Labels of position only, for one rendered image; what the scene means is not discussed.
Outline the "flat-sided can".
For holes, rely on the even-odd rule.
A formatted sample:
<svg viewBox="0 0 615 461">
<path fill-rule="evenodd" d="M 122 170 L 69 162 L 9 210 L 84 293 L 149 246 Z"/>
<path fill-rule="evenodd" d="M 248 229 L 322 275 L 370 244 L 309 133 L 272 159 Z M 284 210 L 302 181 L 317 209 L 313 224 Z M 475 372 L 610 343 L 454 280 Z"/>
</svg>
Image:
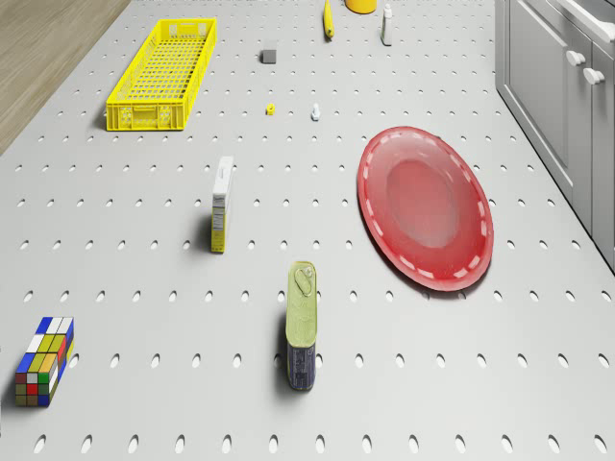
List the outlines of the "flat-sided can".
<svg viewBox="0 0 615 461">
<path fill-rule="evenodd" d="M 311 262 L 295 261 L 288 273 L 285 336 L 287 375 L 293 389 L 309 390 L 315 381 L 317 334 L 316 271 Z"/>
</svg>

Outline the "white and yellow box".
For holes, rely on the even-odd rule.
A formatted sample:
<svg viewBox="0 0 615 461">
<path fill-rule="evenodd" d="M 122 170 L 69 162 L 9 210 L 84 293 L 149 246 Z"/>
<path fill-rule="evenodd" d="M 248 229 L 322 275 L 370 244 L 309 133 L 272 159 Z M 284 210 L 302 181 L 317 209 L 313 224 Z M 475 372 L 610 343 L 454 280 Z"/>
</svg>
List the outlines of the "white and yellow box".
<svg viewBox="0 0 615 461">
<path fill-rule="evenodd" d="M 220 158 L 212 189 L 211 250 L 223 254 L 226 247 L 228 215 L 230 213 L 231 184 L 234 158 Z"/>
</svg>

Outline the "white cabinet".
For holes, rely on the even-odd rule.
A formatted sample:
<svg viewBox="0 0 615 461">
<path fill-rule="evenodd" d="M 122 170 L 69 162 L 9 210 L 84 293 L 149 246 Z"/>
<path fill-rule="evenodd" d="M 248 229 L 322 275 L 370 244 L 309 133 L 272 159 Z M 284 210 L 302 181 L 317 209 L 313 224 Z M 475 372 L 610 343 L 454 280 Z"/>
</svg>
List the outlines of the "white cabinet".
<svg viewBox="0 0 615 461">
<path fill-rule="evenodd" d="M 615 271 L 615 0 L 495 0 L 496 87 Z"/>
</svg>

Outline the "red plate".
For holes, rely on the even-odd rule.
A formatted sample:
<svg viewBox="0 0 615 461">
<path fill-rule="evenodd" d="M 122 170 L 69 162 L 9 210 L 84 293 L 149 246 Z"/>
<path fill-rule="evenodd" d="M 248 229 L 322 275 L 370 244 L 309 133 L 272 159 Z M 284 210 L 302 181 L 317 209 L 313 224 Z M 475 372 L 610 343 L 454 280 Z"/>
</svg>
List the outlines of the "red plate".
<svg viewBox="0 0 615 461">
<path fill-rule="evenodd" d="M 376 244 L 410 279 L 456 291 L 487 270 L 494 245 L 488 201 L 439 137 L 412 127 L 377 134 L 359 163 L 357 195 Z"/>
</svg>

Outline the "puzzle cube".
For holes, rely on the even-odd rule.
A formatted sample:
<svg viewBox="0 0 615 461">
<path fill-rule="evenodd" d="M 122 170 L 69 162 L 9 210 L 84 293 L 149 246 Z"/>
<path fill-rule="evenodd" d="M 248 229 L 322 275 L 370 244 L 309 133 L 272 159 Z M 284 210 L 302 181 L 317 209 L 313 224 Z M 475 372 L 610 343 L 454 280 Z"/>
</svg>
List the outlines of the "puzzle cube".
<svg viewBox="0 0 615 461">
<path fill-rule="evenodd" d="M 74 345 L 73 317 L 43 317 L 15 372 L 15 403 L 48 406 Z"/>
</svg>

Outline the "yellow basket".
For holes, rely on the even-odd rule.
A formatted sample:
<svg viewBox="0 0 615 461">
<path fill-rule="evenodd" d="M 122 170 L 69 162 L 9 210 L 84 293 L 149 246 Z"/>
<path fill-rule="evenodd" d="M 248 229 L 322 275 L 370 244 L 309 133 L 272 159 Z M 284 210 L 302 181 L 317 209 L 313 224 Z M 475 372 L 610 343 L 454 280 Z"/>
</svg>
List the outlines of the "yellow basket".
<svg viewBox="0 0 615 461">
<path fill-rule="evenodd" d="M 184 129 L 206 75 L 216 28 L 214 17 L 159 20 L 107 99 L 107 129 Z"/>
</svg>

